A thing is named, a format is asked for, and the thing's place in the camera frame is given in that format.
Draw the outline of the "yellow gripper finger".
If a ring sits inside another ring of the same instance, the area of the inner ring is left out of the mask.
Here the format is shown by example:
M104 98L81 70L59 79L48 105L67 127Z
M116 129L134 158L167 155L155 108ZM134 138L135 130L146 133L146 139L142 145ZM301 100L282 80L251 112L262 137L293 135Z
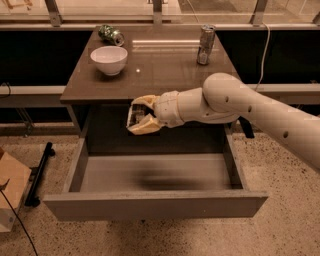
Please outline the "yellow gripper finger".
M157 95L145 95L138 97L132 101L132 105L144 105L149 109L154 109L154 105L158 100Z
M144 116L138 123L136 123L133 116L127 121L127 129L134 135L144 135L159 131L163 124L151 114Z

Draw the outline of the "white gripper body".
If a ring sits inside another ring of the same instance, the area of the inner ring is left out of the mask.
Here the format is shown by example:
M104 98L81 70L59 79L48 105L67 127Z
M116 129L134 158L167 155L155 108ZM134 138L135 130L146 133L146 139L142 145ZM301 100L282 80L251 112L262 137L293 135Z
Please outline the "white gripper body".
M162 126L174 128L184 124L179 115L177 91L166 92L159 96L154 103L153 110Z

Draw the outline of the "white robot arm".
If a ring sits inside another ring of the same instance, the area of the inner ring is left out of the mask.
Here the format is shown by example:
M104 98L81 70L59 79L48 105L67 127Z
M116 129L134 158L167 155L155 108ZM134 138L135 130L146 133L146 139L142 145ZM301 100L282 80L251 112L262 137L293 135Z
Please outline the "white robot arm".
M190 121L224 124L240 117L320 171L320 118L264 96L227 73L214 73L195 89L134 99L127 129L144 135Z

